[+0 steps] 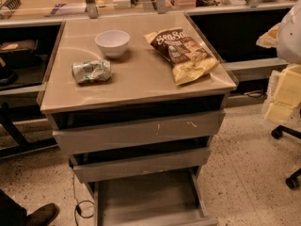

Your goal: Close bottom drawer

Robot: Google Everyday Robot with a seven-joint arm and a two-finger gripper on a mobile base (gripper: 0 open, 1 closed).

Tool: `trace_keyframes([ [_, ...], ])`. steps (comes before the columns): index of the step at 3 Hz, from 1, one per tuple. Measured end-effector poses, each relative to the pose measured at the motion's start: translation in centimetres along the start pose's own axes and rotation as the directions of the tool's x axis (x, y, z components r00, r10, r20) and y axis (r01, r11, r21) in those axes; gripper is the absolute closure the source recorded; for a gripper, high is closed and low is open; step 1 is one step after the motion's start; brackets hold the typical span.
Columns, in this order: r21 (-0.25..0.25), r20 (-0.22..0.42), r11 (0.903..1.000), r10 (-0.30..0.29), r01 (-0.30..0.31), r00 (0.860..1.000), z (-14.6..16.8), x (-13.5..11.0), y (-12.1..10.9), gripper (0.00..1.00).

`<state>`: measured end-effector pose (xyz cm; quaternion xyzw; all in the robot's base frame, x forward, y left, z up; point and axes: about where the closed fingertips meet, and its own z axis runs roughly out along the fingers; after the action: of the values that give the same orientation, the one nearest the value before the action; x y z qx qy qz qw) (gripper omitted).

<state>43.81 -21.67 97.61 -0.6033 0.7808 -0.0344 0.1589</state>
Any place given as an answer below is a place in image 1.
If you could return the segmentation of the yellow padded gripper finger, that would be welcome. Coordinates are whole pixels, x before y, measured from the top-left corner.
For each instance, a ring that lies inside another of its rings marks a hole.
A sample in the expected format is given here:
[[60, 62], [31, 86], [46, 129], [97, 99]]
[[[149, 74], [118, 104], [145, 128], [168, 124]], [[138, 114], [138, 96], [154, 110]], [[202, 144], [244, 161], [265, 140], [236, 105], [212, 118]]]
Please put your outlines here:
[[301, 104], [301, 65], [291, 64], [282, 72], [272, 71], [267, 99], [262, 106], [266, 120], [286, 121]]

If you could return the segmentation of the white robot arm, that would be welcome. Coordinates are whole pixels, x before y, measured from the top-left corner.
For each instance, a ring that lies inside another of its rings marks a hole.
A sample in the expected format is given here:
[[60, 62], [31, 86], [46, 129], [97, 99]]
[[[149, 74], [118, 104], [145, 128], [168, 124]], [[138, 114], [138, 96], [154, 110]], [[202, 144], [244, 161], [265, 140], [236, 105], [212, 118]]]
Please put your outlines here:
[[277, 56], [289, 63], [281, 73], [270, 77], [264, 115], [269, 121], [286, 121], [301, 103], [301, 0], [257, 44], [275, 47]]

